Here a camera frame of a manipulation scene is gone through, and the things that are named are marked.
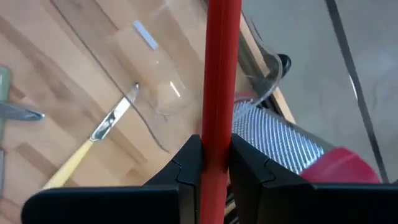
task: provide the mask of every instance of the yellow knife handle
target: yellow knife handle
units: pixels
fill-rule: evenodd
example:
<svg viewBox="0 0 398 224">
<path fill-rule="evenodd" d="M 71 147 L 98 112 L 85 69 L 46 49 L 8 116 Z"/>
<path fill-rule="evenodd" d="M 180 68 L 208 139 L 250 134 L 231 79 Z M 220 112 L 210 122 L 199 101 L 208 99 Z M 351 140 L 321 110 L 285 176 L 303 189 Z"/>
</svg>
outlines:
<svg viewBox="0 0 398 224">
<path fill-rule="evenodd" d="M 81 160 L 86 156 L 93 143 L 94 142 L 87 140 L 51 177 L 51 179 L 44 185 L 43 189 L 62 187 L 73 174 L 73 171 L 76 170 Z"/>
</svg>

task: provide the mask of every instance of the knife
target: knife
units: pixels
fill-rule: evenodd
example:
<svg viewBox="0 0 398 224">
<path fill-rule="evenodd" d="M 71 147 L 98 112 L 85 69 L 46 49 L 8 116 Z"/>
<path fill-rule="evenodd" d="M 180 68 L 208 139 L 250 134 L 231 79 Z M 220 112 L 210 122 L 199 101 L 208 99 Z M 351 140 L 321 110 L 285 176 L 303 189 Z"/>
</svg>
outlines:
<svg viewBox="0 0 398 224">
<path fill-rule="evenodd" d="M 129 93 L 131 102 L 133 103 L 139 91 L 139 84 L 135 83 Z M 121 116 L 129 109 L 130 102 L 126 97 L 112 109 L 105 119 L 95 129 L 88 140 L 64 163 L 61 168 L 51 177 L 51 179 L 43 186 L 43 189 L 51 189 L 54 187 L 62 187 L 69 177 L 76 170 L 81 160 L 87 155 L 93 143 L 105 138 L 111 128 L 119 121 Z"/>
<path fill-rule="evenodd" d="M 44 114 L 13 103 L 0 101 L 0 118 L 16 121 L 39 121 Z"/>
</svg>

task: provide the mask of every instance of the green object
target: green object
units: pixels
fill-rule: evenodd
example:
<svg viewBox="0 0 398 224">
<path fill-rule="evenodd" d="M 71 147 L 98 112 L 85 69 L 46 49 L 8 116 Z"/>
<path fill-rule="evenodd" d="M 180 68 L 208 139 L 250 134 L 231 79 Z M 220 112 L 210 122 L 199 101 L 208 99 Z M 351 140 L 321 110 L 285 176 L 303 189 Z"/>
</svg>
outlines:
<svg viewBox="0 0 398 224">
<path fill-rule="evenodd" d="M 10 90 L 11 83 L 11 71 L 4 66 L 0 66 L 0 101 L 8 100 L 8 93 Z M 6 120 L 0 118 L 0 142 L 4 134 L 4 126 Z M 5 153 L 0 148 L 0 198 L 2 198 L 2 190 L 4 187 L 4 168 L 5 168 Z"/>
<path fill-rule="evenodd" d="M 8 100 L 8 93 L 11 84 L 11 71 L 4 66 L 0 66 L 0 101 Z M 0 141 L 4 134 L 5 119 L 0 118 Z"/>
</svg>

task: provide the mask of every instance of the red plastic part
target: red plastic part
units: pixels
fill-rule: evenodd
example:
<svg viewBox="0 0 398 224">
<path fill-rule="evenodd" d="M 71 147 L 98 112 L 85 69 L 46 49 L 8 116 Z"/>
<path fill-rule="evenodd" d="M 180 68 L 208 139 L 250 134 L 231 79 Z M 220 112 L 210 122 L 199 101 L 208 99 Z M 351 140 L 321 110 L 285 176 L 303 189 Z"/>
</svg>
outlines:
<svg viewBox="0 0 398 224">
<path fill-rule="evenodd" d="M 209 0 L 201 140 L 200 223 L 223 223 L 241 0 Z"/>
<path fill-rule="evenodd" d="M 313 183 L 380 184 L 373 169 L 356 153 L 345 148 L 323 155 L 301 177 Z"/>
</svg>

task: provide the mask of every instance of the gray floor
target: gray floor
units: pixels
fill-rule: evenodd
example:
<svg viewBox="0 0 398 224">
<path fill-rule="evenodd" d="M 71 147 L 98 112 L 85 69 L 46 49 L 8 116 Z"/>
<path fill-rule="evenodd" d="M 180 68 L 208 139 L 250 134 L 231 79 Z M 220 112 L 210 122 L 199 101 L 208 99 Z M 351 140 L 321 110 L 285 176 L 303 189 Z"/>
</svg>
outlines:
<svg viewBox="0 0 398 224">
<path fill-rule="evenodd" d="M 398 1 L 336 2 L 387 174 L 396 180 Z M 325 2 L 244 0 L 243 10 L 268 46 L 292 58 L 280 87 L 297 124 L 378 170 Z"/>
</svg>

